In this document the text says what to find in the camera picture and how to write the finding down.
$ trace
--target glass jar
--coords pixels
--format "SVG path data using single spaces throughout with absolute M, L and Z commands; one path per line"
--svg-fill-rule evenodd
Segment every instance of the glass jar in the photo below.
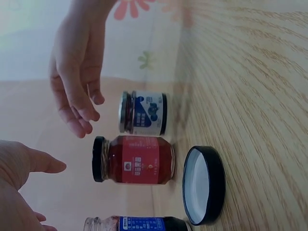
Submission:
M 167 96 L 134 90 L 123 92 L 119 106 L 119 130 L 134 135 L 164 135 L 167 126 Z
M 112 216 L 87 218 L 83 231 L 191 231 L 184 220 L 174 217 L 142 218 Z
M 161 137 L 97 136 L 92 171 L 96 182 L 112 179 L 126 184 L 166 184 L 174 174 L 172 145 Z

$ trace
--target red label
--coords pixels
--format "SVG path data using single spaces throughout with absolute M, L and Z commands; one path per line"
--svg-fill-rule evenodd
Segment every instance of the red label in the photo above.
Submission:
M 157 184 L 159 146 L 156 137 L 126 136 L 123 139 L 122 181 Z

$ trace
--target hand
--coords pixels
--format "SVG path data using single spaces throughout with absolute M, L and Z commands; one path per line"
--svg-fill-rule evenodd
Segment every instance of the hand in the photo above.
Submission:
M 116 0 L 74 0 L 56 34 L 50 83 L 62 120 L 79 138 L 98 121 L 94 109 L 104 103 L 100 89 L 105 22 Z
M 46 218 L 34 212 L 18 190 L 30 172 L 59 173 L 66 165 L 47 153 L 18 142 L 0 140 L 0 224 L 2 231 L 56 231 L 41 225 Z

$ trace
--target blue and white jar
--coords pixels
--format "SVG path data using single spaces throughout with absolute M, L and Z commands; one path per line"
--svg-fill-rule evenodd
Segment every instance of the blue and white jar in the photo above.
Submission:
M 134 90 L 123 92 L 119 107 L 119 130 L 136 136 L 161 136 L 167 126 L 164 93 Z

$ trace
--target black jar lid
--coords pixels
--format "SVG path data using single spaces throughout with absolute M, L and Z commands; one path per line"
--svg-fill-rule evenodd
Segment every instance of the black jar lid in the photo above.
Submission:
M 102 148 L 105 143 L 103 136 L 97 136 L 92 149 L 92 173 L 96 182 L 103 182 L 102 175 Z
M 213 223 L 220 215 L 226 193 L 225 171 L 218 152 L 194 146 L 186 157 L 182 180 L 186 215 L 192 225 Z

